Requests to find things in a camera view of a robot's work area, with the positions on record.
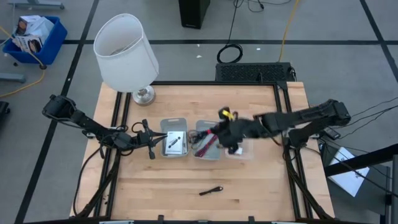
blue bin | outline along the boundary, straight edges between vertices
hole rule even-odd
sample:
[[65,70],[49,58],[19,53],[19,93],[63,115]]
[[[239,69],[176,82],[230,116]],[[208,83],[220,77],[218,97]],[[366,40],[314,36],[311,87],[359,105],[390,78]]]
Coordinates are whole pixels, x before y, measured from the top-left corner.
[[[51,65],[55,57],[57,56],[63,41],[65,40],[68,31],[60,22],[60,18],[54,16],[46,16],[46,18],[54,23],[49,36],[45,40],[42,50],[39,53],[33,53],[44,65]],[[23,52],[18,46],[12,43],[12,40],[8,40],[2,49],[4,53],[12,55],[16,60],[21,63],[36,63],[35,58],[33,58],[29,53]]]

gray floor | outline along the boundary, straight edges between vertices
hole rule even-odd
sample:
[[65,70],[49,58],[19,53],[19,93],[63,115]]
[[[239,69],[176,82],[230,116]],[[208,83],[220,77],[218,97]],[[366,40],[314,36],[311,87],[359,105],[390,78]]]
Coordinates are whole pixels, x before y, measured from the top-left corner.
[[[78,40],[92,2],[64,1],[64,11],[17,8],[15,15],[58,16],[68,30],[67,39]],[[398,2],[368,0],[367,3],[384,39],[398,40],[395,25]],[[237,11],[232,39],[280,40],[293,5],[294,1],[282,6],[265,5],[264,12],[253,13],[244,3]],[[252,3],[251,7],[255,8],[257,4]],[[233,9],[231,0],[212,0],[203,28],[194,30],[181,27],[177,0],[101,0],[87,39],[94,39],[101,26],[120,13],[137,16],[150,40],[227,39]],[[0,26],[11,30],[11,16],[12,7],[1,1]],[[5,39],[5,35],[0,33],[0,39]],[[357,0],[302,0],[287,39],[377,40]],[[153,45],[160,64],[158,80],[214,80],[216,54],[222,46]],[[0,192],[3,192],[0,223],[15,220],[50,124],[41,115],[41,109],[51,94],[61,92],[76,48],[75,44],[63,45],[41,84],[2,99],[10,102],[12,113],[0,129]],[[390,45],[388,48],[398,60],[398,46]],[[243,49],[241,62],[275,62],[280,46],[248,44],[243,45]],[[232,59],[235,53],[234,50],[227,50],[223,58]],[[298,80],[305,84],[310,104],[334,98],[344,101],[353,114],[398,96],[398,83],[379,45],[286,45],[283,61],[291,62],[295,67]],[[40,77],[36,65],[19,64],[14,67],[13,62],[12,57],[1,56],[1,71],[26,74],[28,83]],[[76,101],[81,110],[92,116],[100,84],[100,71],[92,45],[85,45],[68,96]],[[19,87],[17,83],[0,82],[0,95]],[[394,134],[394,128],[398,125],[397,115],[397,111],[389,111],[339,143],[369,152],[397,143],[398,136]],[[342,129],[341,132],[348,133],[353,128]],[[57,127],[26,222],[68,217],[85,145],[86,139],[79,131]],[[336,216],[340,219],[371,223],[379,220],[376,214],[354,208],[356,205],[344,203],[333,195],[332,201]]]

wooden table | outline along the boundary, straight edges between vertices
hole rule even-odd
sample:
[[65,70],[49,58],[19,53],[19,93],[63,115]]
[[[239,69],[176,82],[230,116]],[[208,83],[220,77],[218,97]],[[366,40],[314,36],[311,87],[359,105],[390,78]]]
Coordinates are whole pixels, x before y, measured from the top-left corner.
[[[303,83],[288,83],[288,87],[292,109],[308,108]],[[188,128],[194,129],[199,119],[217,121],[217,111],[226,105],[247,118],[276,111],[271,86],[155,85],[154,88],[157,96],[150,106],[140,107],[131,101],[128,126],[146,118],[149,127],[160,132],[162,119],[183,117]],[[103,84],[95,121],[110,126],[115,97],[116,92]],[[227,159],[224,155],[219,161],[203,161],[192,153],[184,158],[166,159],[160,155],[161,144],[155,149],[156,160],[150,160],[147,148],[136,149],[121,159],[112,219],[156,220],[158,215],[164,215],[165,220],[243,221],[248,216],[254,216],[256,221],[294,220],[282,148],[270,139],[252,141],[251,161]],[[317,149],[313,140],[308,146]],[[97,148],[98,142],[89,140],[85,159]],[[334,216],[320,156],[310,150],[301,150],[301,155],[309,191]],[[78,211],[98,188],[102,166],[99,154],[88,163],[78,194]],[[224,187],[222,192],[198,195],[219,185]],[[305,217],[299,196],[300,211]],[[101,214],[107,197],[104,194]]]

lamp base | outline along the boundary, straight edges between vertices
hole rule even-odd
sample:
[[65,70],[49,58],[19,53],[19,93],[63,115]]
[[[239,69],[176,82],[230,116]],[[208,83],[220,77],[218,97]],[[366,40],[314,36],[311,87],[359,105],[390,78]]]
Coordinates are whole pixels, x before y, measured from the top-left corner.
[[155,101],[155,90],[151,86],[147,86],[141,90],[134,91],[132,98],[140,106],[148,106]]

white lampshade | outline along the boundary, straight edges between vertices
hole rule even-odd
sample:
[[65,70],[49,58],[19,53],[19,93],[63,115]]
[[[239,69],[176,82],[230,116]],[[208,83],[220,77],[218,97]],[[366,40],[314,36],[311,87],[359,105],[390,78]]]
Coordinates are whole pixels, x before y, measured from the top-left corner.
[[109,20],[94,40],[101,76],[112,89],[133,92],[150,85],[159,64],[139,20],[120,14]]

